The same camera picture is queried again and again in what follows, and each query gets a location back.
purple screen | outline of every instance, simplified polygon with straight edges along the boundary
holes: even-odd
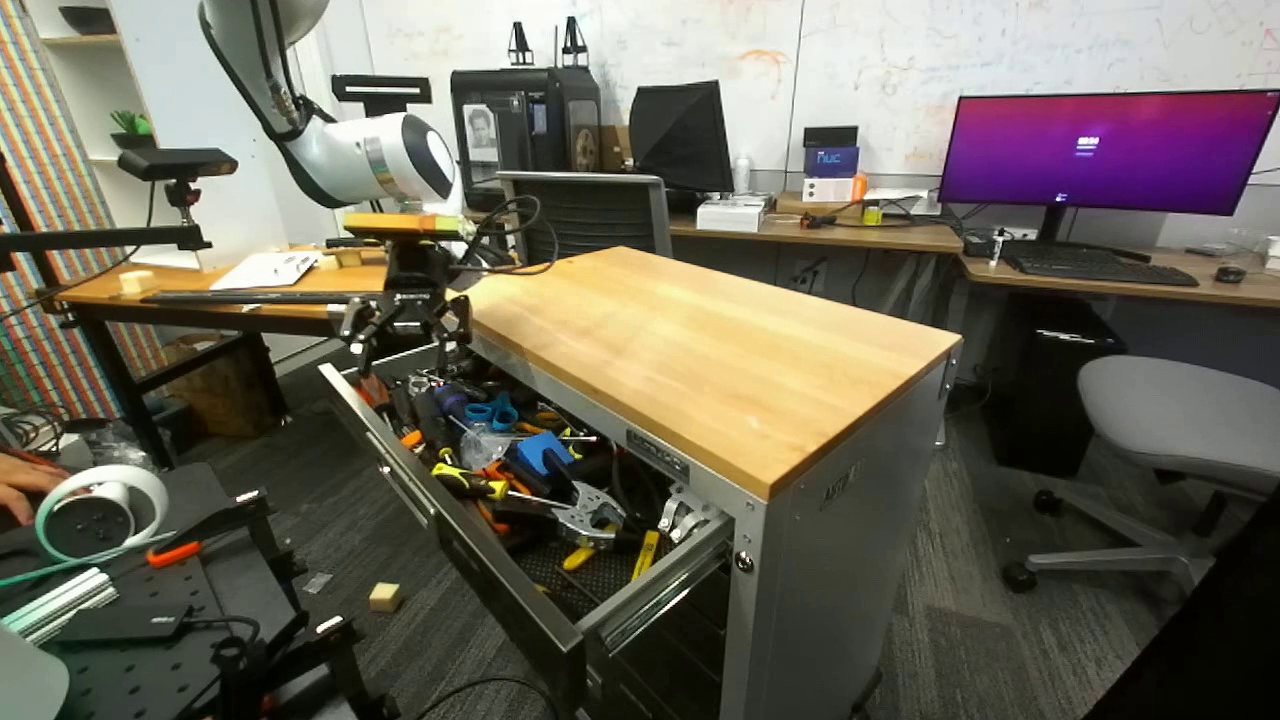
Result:
[[[1280,93],[959,97],[948,202],[1233,214]]]

paper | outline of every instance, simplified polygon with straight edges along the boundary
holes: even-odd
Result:
[[[319,252],[252,252],[212,289],[293,289],[317,269]]]

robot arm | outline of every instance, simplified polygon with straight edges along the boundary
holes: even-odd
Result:
[[[333,121],[293,87],[284,52],[317,27],[325,8],[327,0],[198,0],[198,27],[317,202],[447,201],[456,159],[421,114]]]

white device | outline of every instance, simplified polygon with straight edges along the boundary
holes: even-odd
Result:
[[[849,201],[854,201],[854,175],[805,175],[798,201],[849,202]]]
[[[695,208],[695,228],[712,228],[712,230],[758,230],[758,220],[764,220],[758,195],[702,201]]]
[[[136,465],[96,465],[60,479],[37,509],[37,537],[50,558],[80,565],[151,539],[166,489]]]

whiteboard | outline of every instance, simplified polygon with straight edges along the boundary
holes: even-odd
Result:
[[[604,121],[636,82],[718,78],[733,157],[798,167],[805,122],[858,122],[869,171],[935,175],[965,93],[1277,87],[1277,0],[363,0],[373,70],[421,70],[447,140],[450,66],[505,66],[512,18],[535,63],[563,16],[593,47]],[[1270,130],[1258,167],[1280,167]]]
[[[434,104],[421,109],[447,140],[456,66],[508,66],[512,18],[556,63],[563,18],[586,40],[604,122],[622,122],[641,82],[718,78],[728,145],[764,167],[785,165],[794,87],[794,0],[363,0],[374,70],[430,75]]]
[[[872,171],[935,175],[965,93],[1128,87],[1280,87],[1277,0],[805,0],[794,122],[858,122]]]

